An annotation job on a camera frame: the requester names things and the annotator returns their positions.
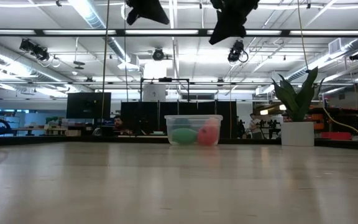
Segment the ceiling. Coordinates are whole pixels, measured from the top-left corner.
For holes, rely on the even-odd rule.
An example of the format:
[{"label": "ceiling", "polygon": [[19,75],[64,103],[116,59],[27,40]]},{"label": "ceiling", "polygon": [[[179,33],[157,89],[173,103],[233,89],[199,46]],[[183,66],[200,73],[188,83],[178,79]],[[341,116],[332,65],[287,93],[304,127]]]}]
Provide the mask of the ceiling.
[{"label": "ceiling", "polygon": [[[174,28],[181,29],[213,29],[216,24],[216,11],[211,9],[209,0],[201,0],[204,9],[199,9],[200,0],[177,0],[177,19]],[[123,1],[111,1],[112,3],[122,3]],[[163,6],[167,6],[169,1],[160,1]],[[299,17],[297,9],[282,10],[282,8],[266,9],[268,6],[277,6],[280,0],[261,0],[259,4],[262,9],[252,11],[247,17],[245,27],[248,29],[299,29]],[[329,0],[312,1],[314,6],[325,6]],[[41,6],[26,7],[31,4],[55,3],[49,0],[5,0],[0,1],[0,29],[89,29],[89,25],[68,5],[67,1],[61,1],[63,7]],[[104,21],[107,21],[107,1],[94,0],[95,8]],[[196,8],[183,9],[185,6],[195,6]],[[281,6],[296,6],[296,1],[284,0]],[[332,7],[358,6],[358,0],[336,1]],[[323,13],[321,9],[300,9],[302,24],[307,29],[358,29],[358,9],[328,9]],[[121,16],[121,5],[112,5],[109,18],[110,29],[169,29],[170,26],[158,24],[156,22],[139,19],[133,26],[128,26]],[[20,37],[0,37],[0,45],[7,47],[13,52],[22,54],[19,46],[22,38]],[[103,76],[104,59],[104,40],[99,37],[82,37],[78,40],[78,55],[76,60],[85,62],[84,70],[75,70],[76,41],[73,37],[32,37],[31,40],[36,44],[47,47],[49,53],[56,55],[61,61],[59,67],[52,65],[49,69],[58,72],[72,80],[83,81],[86,77],[92,77],[96,81],[101,81]],[[140,64],[151,61],[150,52],[156,47],[163,48],[168,54],[173,54],[173,42],[171,37],[117,37],[117,42],[128,54],[137,55]],[[241,66],[232,67],[227,62],[229,48],[233,45],[236,38],[226,39],[216,45],[208,43],[208,37],[176,37],[178,46],[178,76],[180,78],[190,78],[194,81],[210,82],[218,78],[233,82],[269,82],[276,73],[285,75],[288,71],[305,64],[303,49],[300,38],[244,38],[249,53],[249,61]],[[328,44],[334,38],[306,38],[306,56],[312,58],[328,50]],[[35,58],[29,54],[27,57],[36,63]],[[172,60],[164,61],[167,64],[167,75],[174,76]],[[106,81],[140,80],[139,72],[125,72],[118,69],[119,61],[114,52],[108,48],[108,58],[106,59]],[[332,75],[344,70],[344,60],[340,59],[335,63],[323,67],[321,73]],[[92,89],[101,86],[92,85]],[[108,88],[125,88],[125,86],[107,86]],[[239,86],[237,89],[252,89],[257,86]]]}]

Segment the lamp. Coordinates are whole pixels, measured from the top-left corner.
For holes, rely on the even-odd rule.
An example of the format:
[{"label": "lamp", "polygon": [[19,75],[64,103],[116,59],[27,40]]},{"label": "lamp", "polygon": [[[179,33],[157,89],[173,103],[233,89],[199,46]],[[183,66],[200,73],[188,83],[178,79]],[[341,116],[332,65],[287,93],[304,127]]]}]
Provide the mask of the lamp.
[{"label": "lamp", "polygon": [[260,115],[268,115],[269,111],[268,110],[262,110],[260,111]]}]

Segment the black frame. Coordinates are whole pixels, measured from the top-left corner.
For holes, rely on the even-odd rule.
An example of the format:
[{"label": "black frame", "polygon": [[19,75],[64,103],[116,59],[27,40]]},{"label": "black frame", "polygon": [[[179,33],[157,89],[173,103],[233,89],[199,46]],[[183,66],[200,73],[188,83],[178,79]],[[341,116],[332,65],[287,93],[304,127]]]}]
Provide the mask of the black frame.
[{"label": "black frame", "polygon": [[[100,34],[84,34],[84,32],[89,30],[95,30],[95,29],[3,29],[0,30],[6,30],[9,32],[14,32],[15,30],[18,31],[18,33],[6,33],[3,34],[3,32],[0,33],[0,36],[5,37],[105,37],[106,33],[101,32]],[[21,34],[20,31],[23,30],[32,30],[34,31],[34,34]],[[157,31],[163,31],[163,30],[169,30],[170,32],[180,31],[180,30],[193,30],[197,31],[195,34],[127,34],[126,30],[157,30]],[[115,31],[114,34],[109,34],[111,37],[211,37],[212,33],[209,32],[212,29],[109,29],[109,31]],[[301,37],[300,34],[291,34],[291,31],[300,31],[299,29],[247,29],[248,31],[270,31],[270,30],[278,30],[281,31],[279,34],[249,34],[246,35],[246,37],[290,37],[290,38],[297,38]],[[45,31],[72,31],[71,34],[46,34]],[[303,29],[304,32],[307,31],[358,31],[358,29]],[[303,34],[303,37],[353,37],[358,38],[357,35],[351,35],[351,34],[329,34],[329,35],[323,35],[323,34]]]}]

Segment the potted plant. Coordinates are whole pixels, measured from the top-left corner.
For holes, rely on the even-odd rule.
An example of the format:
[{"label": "potted plant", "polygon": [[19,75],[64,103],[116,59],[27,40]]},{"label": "potted plant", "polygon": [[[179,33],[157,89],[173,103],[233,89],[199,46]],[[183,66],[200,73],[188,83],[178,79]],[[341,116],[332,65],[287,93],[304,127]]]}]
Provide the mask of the potted plant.
[{"label": "potted plant", "polygon": [[314,123],[306,122],[305,115],[309,111],[311,100],[321,89],[323,80],[315,93],[314,81],[317,74],[318,67],[309,71],[298,93],[281,75],[279,75],[282,79],[280,85],[273,80],[275,94],[287,108],[287,114],[292,120],[282,124],[281,139],[284,146],[314,146]]}]

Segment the table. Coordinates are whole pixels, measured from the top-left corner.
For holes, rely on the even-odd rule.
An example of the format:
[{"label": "table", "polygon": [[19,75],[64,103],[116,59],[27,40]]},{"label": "table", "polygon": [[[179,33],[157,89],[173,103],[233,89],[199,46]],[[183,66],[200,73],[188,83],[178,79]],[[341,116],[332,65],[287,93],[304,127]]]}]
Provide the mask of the table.
[{"label": "table", "polygon": [[64,135],[64,131],[67,131],[67,128],[12,128],[13,136],[17,136],[18,131],[27,131],[26,136],[34,136],[34,134],[32,134],[32,131],[46,131],[47,135],[52,135],[50,134],[51,131],[57,131],[57,135]]}]

